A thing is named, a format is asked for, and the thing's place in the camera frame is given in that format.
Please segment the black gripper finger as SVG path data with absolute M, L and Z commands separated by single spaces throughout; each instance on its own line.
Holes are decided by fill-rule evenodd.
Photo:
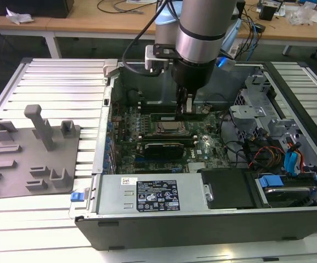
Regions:
M 184 87 L 176 87 L 176 120 L 181 121 L 193 114 L 194 93 Z

